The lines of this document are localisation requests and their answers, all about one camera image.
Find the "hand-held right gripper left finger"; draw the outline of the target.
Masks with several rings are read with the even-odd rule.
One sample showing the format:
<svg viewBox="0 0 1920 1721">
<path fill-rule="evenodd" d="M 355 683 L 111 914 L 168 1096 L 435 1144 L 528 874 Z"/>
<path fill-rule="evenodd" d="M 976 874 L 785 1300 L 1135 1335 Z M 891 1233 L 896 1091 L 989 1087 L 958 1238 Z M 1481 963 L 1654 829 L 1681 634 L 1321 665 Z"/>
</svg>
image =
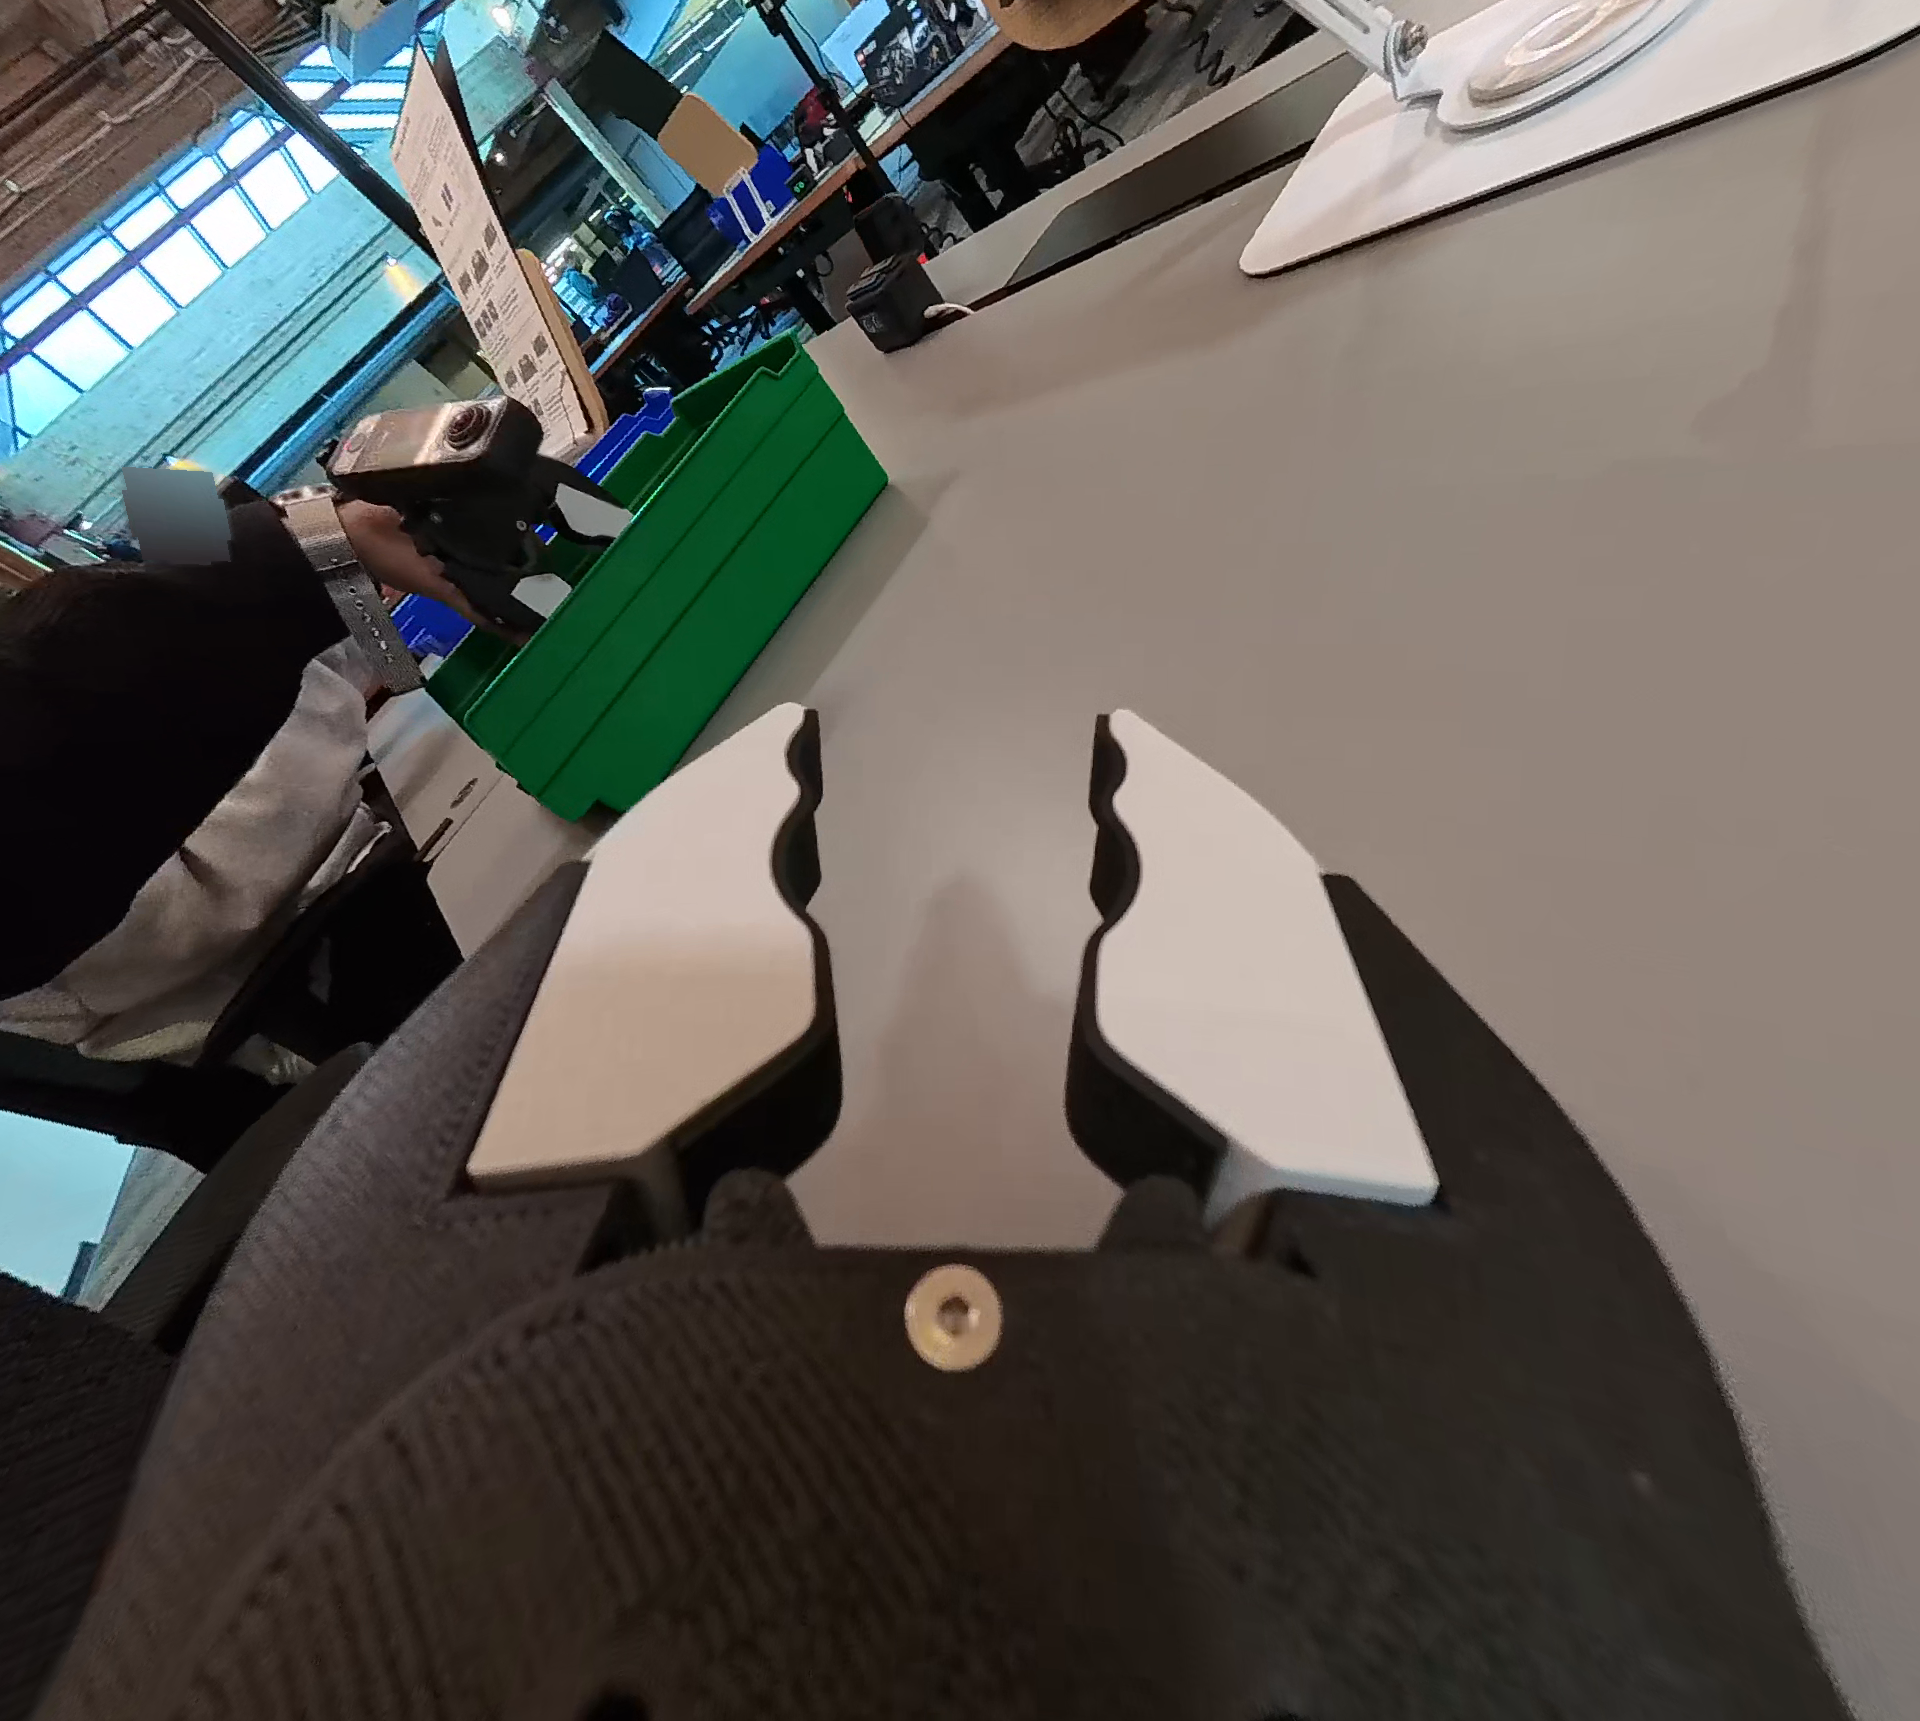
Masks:
<svg viewBox="0 0 1920 1721">
<path fill-rule="evenodd" d="M 820 714 L 780 701 L 585 856 L 466 1158 L 483 1198 L 625 1189 L 692 1238 L 727 1175 L 789 1180 L 838 1122 Z"/>
</svg>

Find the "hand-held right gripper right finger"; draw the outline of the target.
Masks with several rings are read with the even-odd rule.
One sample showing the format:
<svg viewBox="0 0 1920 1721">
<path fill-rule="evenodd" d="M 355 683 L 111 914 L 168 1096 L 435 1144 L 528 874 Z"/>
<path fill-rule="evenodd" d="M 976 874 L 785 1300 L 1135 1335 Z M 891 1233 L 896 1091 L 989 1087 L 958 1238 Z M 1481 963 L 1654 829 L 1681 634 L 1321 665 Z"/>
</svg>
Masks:
<svg viewBox="0 0 1920 1721">
<path fill-rule="evenodd" d="M 1095 927 L 1064 1122 L 1122 1193 L 1179 1184 L 1211 1242 L 1277 1198 L 1428 1215 L 1446 1184 L 1326 869 L 1135 710 L 1091 732 Z"/>
</svg>

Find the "green plastic bin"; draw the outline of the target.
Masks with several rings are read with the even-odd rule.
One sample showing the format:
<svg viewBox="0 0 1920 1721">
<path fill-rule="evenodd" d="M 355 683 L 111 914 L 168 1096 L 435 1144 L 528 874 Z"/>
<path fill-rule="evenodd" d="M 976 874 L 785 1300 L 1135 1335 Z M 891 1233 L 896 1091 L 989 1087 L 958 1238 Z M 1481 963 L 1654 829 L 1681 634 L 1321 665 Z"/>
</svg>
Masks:
<svg viewBox="0 0 1920 1721">
<path fill-rule="evenodd" d="M 630 812 L 732 696 L 887 488 L 798 337 L 674 395 L 603 497 L 630 528 L 572 563 L 523 643 L 470 630 L 426 679 L 466 736 L 563 821 Z"/>
</svg>

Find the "grey desk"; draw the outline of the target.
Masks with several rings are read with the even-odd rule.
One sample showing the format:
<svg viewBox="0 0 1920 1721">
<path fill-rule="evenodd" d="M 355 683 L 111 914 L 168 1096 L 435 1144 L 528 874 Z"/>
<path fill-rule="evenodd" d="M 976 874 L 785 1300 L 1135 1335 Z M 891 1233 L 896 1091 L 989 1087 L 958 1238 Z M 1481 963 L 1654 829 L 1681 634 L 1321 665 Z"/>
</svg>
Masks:
<svg viewBox="0 0 1920 1721">
<path fill-rule="evenodd" d="M 1086 1238 L 1086 750 L 1273 798 L 1596 1140 L 1862 1717 L 1916 1717 L 1916 40 L 1233 279 L 1264 186 L 825 373 L 900 488 L 820 661 L 829 1238 Z"/>
</svg>

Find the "person's left hand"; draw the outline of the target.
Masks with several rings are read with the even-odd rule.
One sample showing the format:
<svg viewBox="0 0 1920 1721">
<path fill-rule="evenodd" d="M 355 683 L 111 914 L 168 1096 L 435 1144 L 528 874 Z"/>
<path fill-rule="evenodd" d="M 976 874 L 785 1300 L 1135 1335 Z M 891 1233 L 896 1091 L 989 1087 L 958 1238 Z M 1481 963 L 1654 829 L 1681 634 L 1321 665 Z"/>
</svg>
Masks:
<svg viewBox="0 0 1920 1721">
<path fill-rule="evenodd" d="M 430 599 L 457 612 L 466 625 L 492 630 L 492 621 L 474 612 L 470 599 L 448 581 L 443 563 L 435 554 L 421 554 L 421 546 L 399 523 L 399 510 L 368 501 L 337 501 L 333 510 L 359 568 L 372 577 L 386 603 Z"/>
</svg>

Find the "blue plastic bin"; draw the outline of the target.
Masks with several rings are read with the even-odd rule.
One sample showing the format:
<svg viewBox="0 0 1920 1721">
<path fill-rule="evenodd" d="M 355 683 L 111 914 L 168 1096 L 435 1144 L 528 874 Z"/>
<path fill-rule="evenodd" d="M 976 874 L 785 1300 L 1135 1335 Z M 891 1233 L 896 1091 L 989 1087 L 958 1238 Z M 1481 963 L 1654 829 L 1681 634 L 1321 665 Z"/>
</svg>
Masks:
<svg viewBox="0 0 1920 1721">
<path fill-rule="evenodd" d="M 625 452 L 634 452 L 639 439 L 665 435 L 670 421 L 674 421 L 674 395 L 647 386 L 643 399 L 639 399 L 639 413 L 616 417 L 607 426 L 607 435 L 585 448 L 581 461 L 554 461 L 550 457 L 559 466 L 554 479 L 590 479 L 590 483 L 603 488 L 607 475 L 612 475 L 612 466 Z M 448 608 L 439 608 L 430 599 L 399 599 L 390 612 L 395 612 L 395 630 L 404 634 L 404 643 L 412 648 L 417 661 L 448 656 L 466 639 L 466 630 L 470 630 L 457 612 L 448 612 Z"/>
</svg>

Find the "silver wristwatch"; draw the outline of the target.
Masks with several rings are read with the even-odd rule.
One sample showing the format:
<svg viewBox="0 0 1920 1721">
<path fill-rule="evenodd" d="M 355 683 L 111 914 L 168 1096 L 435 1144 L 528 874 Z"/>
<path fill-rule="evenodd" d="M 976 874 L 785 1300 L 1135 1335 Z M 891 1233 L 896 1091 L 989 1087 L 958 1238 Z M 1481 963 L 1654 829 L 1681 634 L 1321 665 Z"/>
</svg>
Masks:
<svg viewBox="0 0 1920 1721">
<path fill-rule="evenodd" d="M 350 532 L 341 523 L 333 488 L 293 488 L 270 497 L 284 532 L 319 577 L 333 612 L 341 617 L 350 643 L 368 661 L 372 679 L 390 692 L 421 692 L 426 674 L 404 634 L 395 630 L 395 617 L 381 599 L 381 585 L 364 568 L 359 550 L 350 546 Z"/>
</svg>

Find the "standing instruction sign board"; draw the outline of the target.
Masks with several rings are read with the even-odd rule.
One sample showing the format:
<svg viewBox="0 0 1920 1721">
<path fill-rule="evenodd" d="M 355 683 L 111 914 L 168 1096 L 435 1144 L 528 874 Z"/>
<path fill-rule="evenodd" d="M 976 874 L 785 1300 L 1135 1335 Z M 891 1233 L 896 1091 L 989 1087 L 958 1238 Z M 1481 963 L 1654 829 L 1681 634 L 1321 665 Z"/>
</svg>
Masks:
<svg viewBox="0 0 1920 1721">
<path fill-rule="evenodd" d="M 390 164 L 497 390 L 537 413 L 545 457 L 581 461 L 607 408 L 545 266 L 488 195 L 448 58 L 412 49 Z"/>
</svg>

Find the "small black device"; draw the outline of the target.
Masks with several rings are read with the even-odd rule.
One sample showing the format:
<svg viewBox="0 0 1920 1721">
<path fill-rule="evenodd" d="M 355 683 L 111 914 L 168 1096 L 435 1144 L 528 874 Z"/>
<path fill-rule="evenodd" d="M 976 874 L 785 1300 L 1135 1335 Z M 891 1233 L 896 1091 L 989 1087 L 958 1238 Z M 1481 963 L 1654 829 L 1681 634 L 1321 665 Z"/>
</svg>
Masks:
<svg viewBox="0 0 1920 1721">
<path fill-rule="evenodd" d="M 847 319 L 882 350 L 918 346 L 949 310 L 918 253 L 887 253 L 847 288 Z"/>
</svg>

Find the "wooden-edged table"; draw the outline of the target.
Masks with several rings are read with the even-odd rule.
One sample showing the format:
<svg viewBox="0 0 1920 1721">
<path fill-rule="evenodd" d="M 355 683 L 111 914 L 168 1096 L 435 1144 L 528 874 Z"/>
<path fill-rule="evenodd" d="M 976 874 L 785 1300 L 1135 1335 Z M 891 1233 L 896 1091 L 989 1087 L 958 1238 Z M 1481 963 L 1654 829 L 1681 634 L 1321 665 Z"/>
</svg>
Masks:
<svg viewBox="0 0 1920 1721">
<path fill-rule="evenodd" d="M 984 75 L 1002 53 L 1011 53 L 1007 31 L 989 31 L 958 62 L 936 75 L 905 111 L 896 111 L 874 138 L 869 151 L 887 173 L 887 155 L 905 151 L 909 133 L 927 124 L 944 102 L 953 102 L 976 75 Z M 736 248 L 714 279 L 683 297 L 687 315 L 705 315 L 723 293 L 745 288 L 754 271 L 763 271 L 780 248 L 789 248 L 816 213 L 834 213 L 847 200 L 856 177 L 856 160 L 834 164 L 803 200 L 772 217 L 745 248 Z"/>
</svg>

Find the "white ceiling box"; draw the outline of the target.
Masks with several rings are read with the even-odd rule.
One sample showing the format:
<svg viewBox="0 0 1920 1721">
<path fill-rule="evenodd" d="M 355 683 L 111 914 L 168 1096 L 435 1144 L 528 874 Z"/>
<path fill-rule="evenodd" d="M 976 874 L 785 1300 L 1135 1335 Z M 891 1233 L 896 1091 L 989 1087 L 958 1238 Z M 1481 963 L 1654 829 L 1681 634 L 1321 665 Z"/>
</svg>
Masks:
<svg viewBox="0 0 1920 1721">
<path fill-rule="evenodd" d="M 412 44 L 421 0 L 315 0 L 315 18 L 333 71 L 359 84 Z"/>
</svg>

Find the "black flat panel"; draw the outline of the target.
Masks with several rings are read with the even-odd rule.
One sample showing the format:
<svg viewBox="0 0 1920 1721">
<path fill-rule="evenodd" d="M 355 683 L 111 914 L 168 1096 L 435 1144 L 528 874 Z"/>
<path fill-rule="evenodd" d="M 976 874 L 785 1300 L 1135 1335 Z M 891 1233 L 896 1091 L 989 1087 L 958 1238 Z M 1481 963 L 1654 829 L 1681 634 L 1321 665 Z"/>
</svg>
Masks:
<svg viewBox="0 0 1920 1721">
<path fill-rule="evenodd" d="M 1184 138 L 1157 160 L 1073 200 L 1055 222 L 1046 222 L 1042 240 L 1024 253 L 1011 279 L 980 297 L 980 306 L 1033 288 L 1046 275 L 1082 266 L 1179 213 L 1193 213 L 1281 164 L 1295 164 L 1313 146 L 1317 129 L 1321 124 L 1290 124 L 1264 106 L 1250 106 Z"/>
</svg>

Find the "white adjustable stand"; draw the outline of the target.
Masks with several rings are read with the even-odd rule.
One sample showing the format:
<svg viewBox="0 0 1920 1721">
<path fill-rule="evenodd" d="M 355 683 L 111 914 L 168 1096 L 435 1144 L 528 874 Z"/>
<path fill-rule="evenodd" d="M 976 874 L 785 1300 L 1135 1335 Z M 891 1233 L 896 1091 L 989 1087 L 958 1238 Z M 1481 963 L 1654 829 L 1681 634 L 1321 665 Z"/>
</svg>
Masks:
<svg viewBox="0 0 1920 1721">
<path fill-rule="evenodd" d="M 1281 0 L 1357 67 L 1242 248 L 1246 275 L 1508 195 L 1787 93 L 1916 35 L 1920 0 L 1499 0 L 1428 27 L 1379 0 Z"/>
</svg>

